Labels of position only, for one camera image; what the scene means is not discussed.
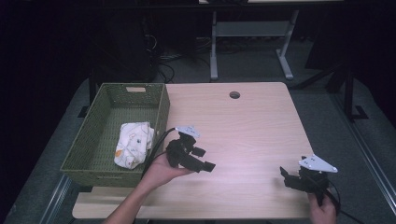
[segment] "green wicker basket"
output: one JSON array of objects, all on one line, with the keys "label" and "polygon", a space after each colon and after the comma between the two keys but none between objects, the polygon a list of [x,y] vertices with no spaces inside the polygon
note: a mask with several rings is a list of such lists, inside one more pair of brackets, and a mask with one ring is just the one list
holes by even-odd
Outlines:
[{"label": "green wicker basket", "polygon": [[135,187],[146,164],[139,164],[133,170],[115,164],[120,126],[122,123],[149,121],[155,131],[155,144],[166,131],[169,106],[164,84],[104,83],[61,171],[83,186]]}]

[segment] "gray carpet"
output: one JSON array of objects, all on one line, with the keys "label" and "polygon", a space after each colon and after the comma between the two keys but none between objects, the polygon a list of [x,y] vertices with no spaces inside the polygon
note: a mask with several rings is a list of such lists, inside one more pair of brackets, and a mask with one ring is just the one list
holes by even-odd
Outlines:
[{"label": "gray carpet", "polygon": [[[293,41],[287,53],[290,68],[295,75],[292,81],[286,81],[282,75],[275,49],[282,43],[265,40],[238,39],[227,48],[220,48],[218,55],[218,82],[281,81],[292,86],[312,77],[318,71],[304,69],[304,64],[311,48],[311,43]],[[199,59],[179,59],[167,63],[175,70],[175,83],[208,82],[210,78],[209,54],[198,55]],[[161,69],[170,77],[169,68]],[[321,158],[336,166],[338,174],[330,175],[330,180],[341,195],[342,209],[365,223],[396,223],[396,216],[391,211],[385,197],[373,178],[361,154],[359,144],[333,102],[333,95],[324,90],[328,78],[323,78],[308,88],[290,91],[300,119],[314,152]],[[158,76],[154,82],[163,82]],[[370,92],[359,82],[355,82],[355,105],[363,106],[370,119],[357,120],[367,145],[373,151],[389,181],[396,184],[396,130],[389,124],[381,110],[376,106]],[[85,81],[75,94],[67,108],[57,130],[50,139],[39,162],[26,182],[20,197],[15,202],[15,211],[7,218],[7,224],[39,223],[50,197],[62,174],[59,169],[64,156],[77,134],[82,119],[78,113],[88,105],[88,83]],[[100,223],[101,220],[74,220],[71,215],[74,201],[80,191],[89,190],[71,183],[64,195],[62,206],[55,211],[57,215],[52,223]],[[309,223],[308,220],[219,220],[216,223]],[[195,221],[155,221],[155,223],[204,223]],[[340,215],[338,223],[356,223],[345,215]]]}]

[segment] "white cloth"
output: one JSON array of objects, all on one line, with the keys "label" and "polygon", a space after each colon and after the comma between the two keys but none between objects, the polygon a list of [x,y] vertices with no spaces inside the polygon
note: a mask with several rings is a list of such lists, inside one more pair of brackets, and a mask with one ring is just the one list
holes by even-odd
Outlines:
[{"label": "white cloth", "polygon": [[149,127],[149,122],[122,124],[114,162],[128,169],[143,163],[147,150],[151,148],[153,135],[154,129]]}]

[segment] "human arm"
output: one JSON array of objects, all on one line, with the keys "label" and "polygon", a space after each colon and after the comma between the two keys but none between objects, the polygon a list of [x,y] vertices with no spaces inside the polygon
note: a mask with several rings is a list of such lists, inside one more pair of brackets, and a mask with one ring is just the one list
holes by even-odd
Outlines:
[{"label": "human arm", "polygon": [[168,183],[175,177],[190,173],[192,171],[185,168],[171,167],[166,159],[166,155],[162,154],[154,160],[136,188],[110,214],[104,223],[133,223],[140,206],[153,190]]},{"label": "human arm", "polygon": [[317,196],[314,193],[308,193],[310,205],[310,219],[313,224],[335,224],[336,211],[332,200],[325,194],[322,206],[318,205]]}]

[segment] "round hole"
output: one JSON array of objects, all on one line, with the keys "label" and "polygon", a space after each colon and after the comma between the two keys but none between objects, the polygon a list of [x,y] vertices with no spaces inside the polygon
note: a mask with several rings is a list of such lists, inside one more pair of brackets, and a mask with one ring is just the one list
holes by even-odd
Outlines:
[{"label": "round hole", "polygon": [[238,99],[239,97],[241,97],[241,94],[237,91],[232,91],[230,92],[230,97],[233,99]]}]

